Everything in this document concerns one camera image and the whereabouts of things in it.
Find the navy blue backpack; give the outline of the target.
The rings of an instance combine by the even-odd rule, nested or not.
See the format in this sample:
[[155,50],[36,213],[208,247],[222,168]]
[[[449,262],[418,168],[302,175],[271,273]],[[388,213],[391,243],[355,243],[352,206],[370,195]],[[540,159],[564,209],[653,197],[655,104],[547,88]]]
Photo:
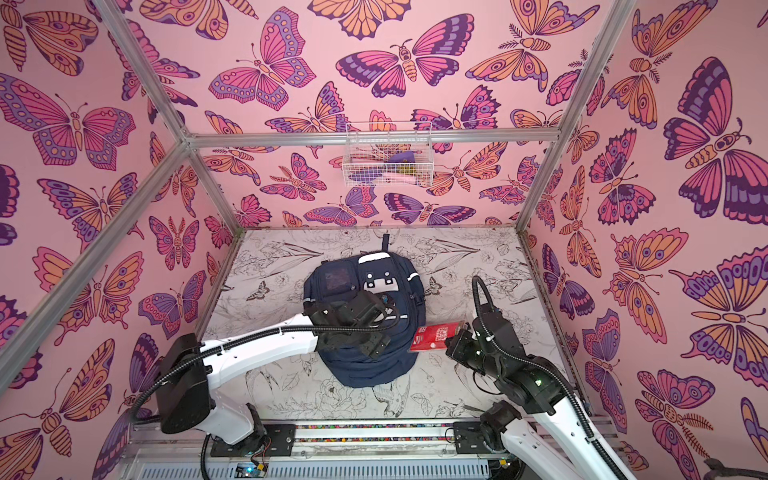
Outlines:
[[409,373],[410,350],[426,325],[425,288],[413,263],[389,250],[325,261],[304,282],[303,305],[319,334],[316,350],[350,388],[375,387]]

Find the red pencil case pack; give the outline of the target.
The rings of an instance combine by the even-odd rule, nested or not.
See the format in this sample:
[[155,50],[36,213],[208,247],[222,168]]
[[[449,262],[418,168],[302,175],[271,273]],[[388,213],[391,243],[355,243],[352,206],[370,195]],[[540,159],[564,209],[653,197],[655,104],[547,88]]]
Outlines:
[[411,341],[409,351],[418,353],[433,350],[446,350],[447,343],[462,329],[462,322],[451,322],[419,327]]

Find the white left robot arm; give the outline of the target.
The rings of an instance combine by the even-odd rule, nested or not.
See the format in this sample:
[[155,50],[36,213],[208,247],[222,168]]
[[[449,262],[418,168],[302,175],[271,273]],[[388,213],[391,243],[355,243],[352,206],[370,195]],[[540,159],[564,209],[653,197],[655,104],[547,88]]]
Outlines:
[[267,442],[255,406],[222,392],[235,378],[284,358],[352,346],[376,359],[400,319],[387,294],[358,292],[348,302],[311,303],[272,327],[229,339],[184,341],[173,348],[154,383],[130,409],[134,425],[157,423],[165,434],[199,430],[254,453]]

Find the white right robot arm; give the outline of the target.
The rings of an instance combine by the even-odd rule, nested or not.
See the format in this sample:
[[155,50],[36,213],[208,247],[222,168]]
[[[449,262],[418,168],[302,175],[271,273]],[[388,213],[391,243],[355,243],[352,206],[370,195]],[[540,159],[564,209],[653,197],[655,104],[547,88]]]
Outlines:
[[568,379],[548,359],[525,352],[481,277],[472,278],[471,290],[476,317],[446,341],[446,354],[491,379],[503,396],[480,417],[487,447],[541,479],[633,479]]

